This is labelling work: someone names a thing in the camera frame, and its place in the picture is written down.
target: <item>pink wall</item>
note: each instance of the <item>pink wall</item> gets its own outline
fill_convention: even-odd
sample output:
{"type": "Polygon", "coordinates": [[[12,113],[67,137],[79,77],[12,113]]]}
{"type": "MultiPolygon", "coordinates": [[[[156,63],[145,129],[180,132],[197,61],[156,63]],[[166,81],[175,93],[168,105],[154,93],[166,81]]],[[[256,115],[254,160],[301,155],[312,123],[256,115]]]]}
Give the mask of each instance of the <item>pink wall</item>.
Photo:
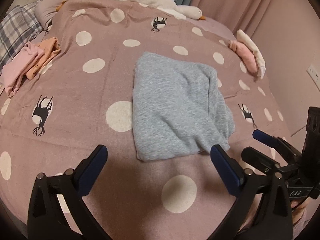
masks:
{"type": "Polygon", "coordinates": [[[252,39],[266,61],[270,88],[292,134],[306,125],[320,92],[306,72],[320,73],[320,19],[308,0],[271,0],[252,39]]]}

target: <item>white polka dot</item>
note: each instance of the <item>white polka dot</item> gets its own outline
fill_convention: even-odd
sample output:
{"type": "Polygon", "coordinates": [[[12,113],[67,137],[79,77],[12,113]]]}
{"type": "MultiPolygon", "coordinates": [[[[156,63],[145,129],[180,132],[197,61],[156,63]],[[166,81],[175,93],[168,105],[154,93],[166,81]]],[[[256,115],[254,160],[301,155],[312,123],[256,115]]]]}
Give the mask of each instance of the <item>white polka dot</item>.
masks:
{"type": "Polygon", "coordinates": [[[87,61],[82,69],[87,73],[95,73],[99,70],[102,70],[106,62],[102,58],[94,58],[87,61]]]}
{"type": "Polygon", "coordinates": [[[222,83],[221,83],[221,80],[218,79],[218,88],[222,87],[222,83]]]}
{"type": "Polygon", "coordinates": [[[259,90],[259,92],[260,92],[262,95],[266,96],[265,92],[262,90],[261,87],[258,87],[258,90],[259,90]]]}
{"type": "Polygon", "coordinates": [[[250,90],[250,88],[247,86],[247,84],[244,83],[242,80],[239,80],[239,85],[243,90],[250,90]]]}
{"type": "Polygon", "coordinates": [[[126,47],[136,47],[136,46],[139,46],[140,44],[141,44],[140,41],[137,41],[137,40],[125,40],[123,42],[123,45],[126,47]]]}
{"type": "Polygon", "coordinates": [[[90,43],[92,36],[89,32],[79,32],[76,35],[76,43],[79,46],[84,46],[90,43]]]}
{"type": "Polygon", "coordinates": [[[3,152],[0,156],[0,171],[2,178],[10,179],[11,176],[11,158],[9,153],[3,152]]]}
{"type": "Polygon", "coordinates": [[[188,176],[178,175],[167,181],[162,189],[161,200],[166,210],[182,213],[191,207],[196,199],[197,186],[188,176]]]}
{"type": "Polygon", "coordinates": [[[278,115],[279,115],[280,120],[283,122],[283,116],[280,111],[278,111],[278,115]]]}
{"type": "MultiPolygon", "coordinates": [[[[251,111],[247,108],[246,105],[243,105],[243,110],[246,111],[247,113],[251,113],[251,111]]],[[[245,118],[245,120],[249,123],[253,123],[253,120],[251,118],[245,118]]]]}
{"type": "Polygon", "coordinates": [[[83,13],[85,13],[85,9],[77,10],[77,11],[73,14],[72,17],[76,17],[76,16],[78,16],[78,15],[80,15],[80,14],[83,14],[83,13]]]}
{"type": "Polygon", "coordinates": [[[185,47],[182,47],[182,46],[174,46],[173,47],[173,51],[179,55],[188,55],[189,52],[187,51],[187,49],[185,47]]]}
{"type": "Polygon", "coordinates": [[[193,28],[192,28],[192,32],[193,32],[194,34],[199,35],[199,36],[203,36],[201,30],[200,30],[198,27],[193,27],[193,28]]]}
{"type": "Polygon", "coordinates": [[[46,71],[52,66],[52,60],[50,60],[47,65],[45,65],[40,71],[39,73],[41,75],[43,75],[44,73],[46,73],[46,71]]]}
{"type": "Polygon", "coordinates": [[[213,58],[214,58],[214,60],[215,60],[218,64],[220,64],[220,65],[222,65],[222,64],[224,63],[224,58],[223,58],[223,56],[222,56],[220,53],[218,53],[218,52],[215,52],[215,53],[213,54],[213,58]]]}
{"type": "Polygon", "coordinates": [[[70,213],[70,210],[68,208],[66,201],[64,200],[63,195],[57,194],[57,198],[58,198],[59,204],[61,206],[62,212],[63,213],[70,213]]]}
{"type": "Polygon", "coordinates": [[[226,46],[226,44],[224,43],[224,40],[219,40],[219,42],[220,42],[222,45],[226,46]]]}
{"type": "Polygon", "coordinates": [[[124,19],[124,12],[119,8],[116,8],[110,13],[110,18],[114,23],[119,23],[124,19]]]}
{"type": "Polygon", "coordinates": [[[240,68],[243,73],[247,73],[247,68],[245,67],[245,65],[242,61],[240,62],[240,68]]]}
{"type": "Polygon", "coordinates": [[[271,148],[271,147],[269,147],[269,148],[270,148],[270,151],[271,151],[272,158],[275,159],[276,158],[276,150],[271,148]]]}
{"type": "Polygon", "coordinates": [[[106,112],[106,122],[117,132],[132,129],[132,103],[128,101],[113,103],[106,112]]]}
{"type": "Polygon", "coordinates": [[[7,111],[7,109],[8,109],[8,106],[9,106],[9,104],[10,104],[10,101],[11,101],[11,98],[8,98],[5,102],[4,102],[4,104],[3,104],[3,106],[2,106],[2,108],[1,108],[1,115],[4,115],[5,114],[5,112],[7,111]]]}
{"type": "Polygon", "coordinates": [[[268,109],[266,109],[266,108],[264,109],[264,114],[266,115],[266,118],[268,119],[269,122],[271,122],[273,120],[268,109]]]}
{"type": "MultiPolygon", "coordinates": [[[[50,105],[51,105],[51,109],[48,111],[48,116],[47,118],[50,116],[51,112],[52,112],[52,109],[53,109],[53,101],[51,100],[51,103],[49,104],[50,102],[50,99],[51,98],[45,98],[42,102],[41,102],[41,107],[47,107],[48,109],[50,108],[50,105]]],[[[37,107],[37,104],[35,105],[35,107],[33,108],[32,110],[32,115],[33,115],[33,112],[34,110],[36,109],[37,107]]],[[[40,123],[40,120],[41,120],[41,117],[39,115],[33,115],[32,116],[32,120],[35,124],[39,124],[40,123]]]]}

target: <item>blue gripper pad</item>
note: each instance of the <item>blue gripper pad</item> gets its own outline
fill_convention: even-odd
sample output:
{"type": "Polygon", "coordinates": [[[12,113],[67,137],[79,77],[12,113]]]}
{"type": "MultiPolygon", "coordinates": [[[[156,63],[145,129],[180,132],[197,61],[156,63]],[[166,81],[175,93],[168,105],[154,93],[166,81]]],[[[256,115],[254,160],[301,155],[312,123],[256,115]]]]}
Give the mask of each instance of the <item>blue gripper pad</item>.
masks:
{"type": "Polygon", "coordinates": [[[108,151],[104,145],[98,145],[87,159],[75,169],[74,180],[80,197],[87,196],[107,162],[108,151]]]}
{"type": "Polygon", "coordinates": [[[229,194],[237,197],[244,182],[241,166],[231,159],[220,145],[212,146],[210,157],[229,194]]]}
{"type": "Polygon", "coordinates": [[[254,130],[252,133],[252,137],[257,141],[262,142],[263,144],[271,148],[276,148],[279,145],[277,138],[272,137],[260,130],[254,130]]]}

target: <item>orange folded clothing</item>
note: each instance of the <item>orange folded clothing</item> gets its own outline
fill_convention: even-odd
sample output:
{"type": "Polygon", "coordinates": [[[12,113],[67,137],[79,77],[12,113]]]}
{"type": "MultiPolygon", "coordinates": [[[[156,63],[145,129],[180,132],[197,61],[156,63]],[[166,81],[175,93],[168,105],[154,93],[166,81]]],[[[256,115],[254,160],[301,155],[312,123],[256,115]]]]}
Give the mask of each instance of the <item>orange folded clothing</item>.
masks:
{"type": "Polygon", "coordinates": [[[42,67],[47,65],[49,61],[57,56],[61,51],[58,39],[56,37],[41,41],[40,43],[36,44],[36,46],[40,49],[43,49],[44,55],[39,58],[25,74],[29,80],[33,79],[36,74],[42,69],[42,67]]]}
{"type": "Polygon", "coordinates": [[[58,7],[56,7],[56,12],[58,12],[58,11],[61,9],[62,5],[64,5],[64,3],[65,3],[66,1],[67,1],[67,0],[62,1],[62,3],[61,3],[58,7]]]}

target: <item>pillow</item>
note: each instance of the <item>pillow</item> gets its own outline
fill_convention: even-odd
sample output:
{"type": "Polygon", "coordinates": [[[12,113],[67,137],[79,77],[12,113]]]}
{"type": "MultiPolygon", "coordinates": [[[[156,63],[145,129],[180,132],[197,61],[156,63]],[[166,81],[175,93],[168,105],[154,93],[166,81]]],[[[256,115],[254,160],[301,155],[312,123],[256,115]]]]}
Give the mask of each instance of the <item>pillow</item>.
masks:
{"type": "Polygon", "coordinates": [[[0,23],[0,72],[43,28],[34,10],[39,2],[14,7],[0,23]]]}
{"type": "Polygon", "coordinates": [[[47,30],[49,23],[57,13],[56,8],[67,0],[42,0],[35,8],[35,16],[41,23],[42,27],[47,30]]]}

